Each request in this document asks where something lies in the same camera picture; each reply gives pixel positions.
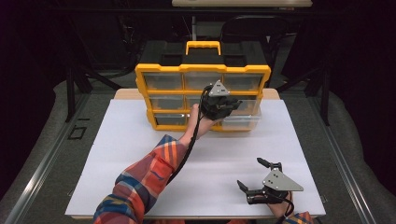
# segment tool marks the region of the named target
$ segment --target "white table surface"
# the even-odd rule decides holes
[[[284,174],[303,186],[293,194],[296,212],[325,215],[284,102],[263,100],[261,107],[262,120],[253,131],[209,132],[198,140],[146,218],[271,217],[265,204],[249,205],[236,184],[238,179],[250,189],[262,188],[270,170],[257,163],[258,157],[282,162]],[[120,172],[148,154],[165,133],[181,136],[154,131],[143,100],[112,100],[65,214],[92,217]]]

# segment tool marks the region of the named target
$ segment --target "triangular metal bracket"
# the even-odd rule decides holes
[[[294,182],[288,176],[280,172],[278,169],[274,169],[271,173],[265,177],[264,185],[268,188],[275,190],[285,191],[303,191],[304,188]]]
[[[210,90],[209,96],[228,96],[230,92],[224,87],[224,85],[218,80]]]

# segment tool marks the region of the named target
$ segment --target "orange carrying handle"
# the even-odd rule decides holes
[[[189,54],[189,49],[218,49],[220,55],[219,41],[187,41],[186,55]]]

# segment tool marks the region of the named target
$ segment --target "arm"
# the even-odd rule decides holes
[[[194,105],[187,130],[178,140],[169,135],[164,136],[146,157],[120,174],[113,193],[97,207],[94,223],[142,223],[143,215],[156,203],[169,177],[186,154],[197,119],[198,105]],[[197,139],[216,122],[203,118]]]
[[[286,197],[286,199],[292,201],[291,193]],[[288,209],[289,204],[286,202],[283,203],[273,203],[267,204],[268,207],[271,209],[271,212],[274,214],[275,217],[281,218],[284,216],[285,211]],[[311,215],[309,212],[304,213],[291,213],[288,218],[286,218],[282,223],[301,223],[301,224],[313,224],[314,221],[312,220]]]

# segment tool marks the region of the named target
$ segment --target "plaid shirt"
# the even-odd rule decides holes
[[[175,138],[165,135],[146,157],[120,174],[113,193],[105,197],[97,207],[93,216],[94,223],[142,223],[144,214],[157,202],[186,151]],[[290,218],[285,223],[310,223],[301,222],[306,220],[306,217],[301,216],[304,214],[296,215],[296,221],[300,222],[288,222],[294,220]]]

